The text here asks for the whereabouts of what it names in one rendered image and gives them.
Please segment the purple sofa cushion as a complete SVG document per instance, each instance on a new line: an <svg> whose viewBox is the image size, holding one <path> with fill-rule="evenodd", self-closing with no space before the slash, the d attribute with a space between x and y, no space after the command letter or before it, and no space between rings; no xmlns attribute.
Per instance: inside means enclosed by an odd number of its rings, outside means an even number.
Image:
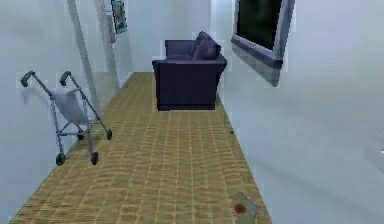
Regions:
<svg viewBox="0 0 384 224"><path fill-rule="evenodd" d="M201 31L194 41L192 48L193 60L216 60L220 54L221 46L217 44L206 32Z"/></svg>

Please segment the grey wheeled walker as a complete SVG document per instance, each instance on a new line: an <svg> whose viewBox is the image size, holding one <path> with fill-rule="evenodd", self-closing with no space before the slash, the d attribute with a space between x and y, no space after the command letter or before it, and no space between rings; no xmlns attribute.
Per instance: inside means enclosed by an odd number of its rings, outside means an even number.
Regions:
<svg viewBox="0 0 384 224"><path fill-rule="evenodd" d="M93 165L96 165L99 162L99 154L93 150L92 127L95 124L100 124L108 140L112 139L113 132L105 126L72 73L65 71L60 78L61 88L54 90L48 89L34 71L28 71L22 76L20 83L23 87L28 86L28 80L31 77L48 94L51 102L56 141L59 148L56 156L56 165L62 166L66 161L66 154L62 144L62 138L66 136L76 136L78 140L83 140L84 137L87 137L90 161Z"/></svg>

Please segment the green plate with red food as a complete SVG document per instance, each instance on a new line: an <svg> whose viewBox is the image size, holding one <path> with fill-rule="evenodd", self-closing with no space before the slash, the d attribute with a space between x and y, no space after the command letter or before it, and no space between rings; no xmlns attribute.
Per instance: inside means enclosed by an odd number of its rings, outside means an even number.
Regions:
<svg viewBox="0 0 384 224"><path fill-rule="evenodd" d="M243 192L237 192L233 195L231 208L233 209L236 224L256 224L257 208Z"/></svg>

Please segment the grey framed wall picture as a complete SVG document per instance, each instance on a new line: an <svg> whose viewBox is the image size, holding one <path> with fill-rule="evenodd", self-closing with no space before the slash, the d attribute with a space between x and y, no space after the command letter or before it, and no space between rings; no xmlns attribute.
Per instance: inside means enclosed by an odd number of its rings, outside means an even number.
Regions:
<svg viewBox="0 0 384 224"><path fill-rule="evenodd" d="M115 44L116 43L116 34L115 34L115 29L114 29L113 15L111 12L106 12L106 22L107 22L108 32L110 34L110 42L111 42L111 44Z"/></svg>

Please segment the teal framed wall picture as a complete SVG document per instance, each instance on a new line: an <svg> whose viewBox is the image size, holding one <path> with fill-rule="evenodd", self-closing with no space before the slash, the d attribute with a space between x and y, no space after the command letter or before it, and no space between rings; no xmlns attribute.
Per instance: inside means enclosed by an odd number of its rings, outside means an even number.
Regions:
<svg viewBox="0 0 384 224"><path fill-rule="evenodd" d="M117 34L123 33L127 30L124 2L119 0L112 0L111 5L113 11L115 32Z"/></svg>

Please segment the dark purple sofa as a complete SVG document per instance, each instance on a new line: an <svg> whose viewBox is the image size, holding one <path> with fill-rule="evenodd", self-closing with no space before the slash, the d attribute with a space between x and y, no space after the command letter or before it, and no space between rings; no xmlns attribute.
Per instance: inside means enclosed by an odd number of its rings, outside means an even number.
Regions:
<svg viewBox="0 0 384 224"><path fill-rule="evenodd" d="M217 87L227 60L192 60L193 40L166 40L166 58L153 60L159 111L214 110Z"/></svg>

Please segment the grey framed window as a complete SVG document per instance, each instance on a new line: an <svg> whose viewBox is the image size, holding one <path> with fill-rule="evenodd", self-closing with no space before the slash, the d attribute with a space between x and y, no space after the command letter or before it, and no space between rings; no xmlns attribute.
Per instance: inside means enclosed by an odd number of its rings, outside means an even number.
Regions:
<svg viewBox="0 0 384 224"><path fill-rule="evenodd" d="M235 0L231 42L273 69L281 69L295 0Z"/></svg>

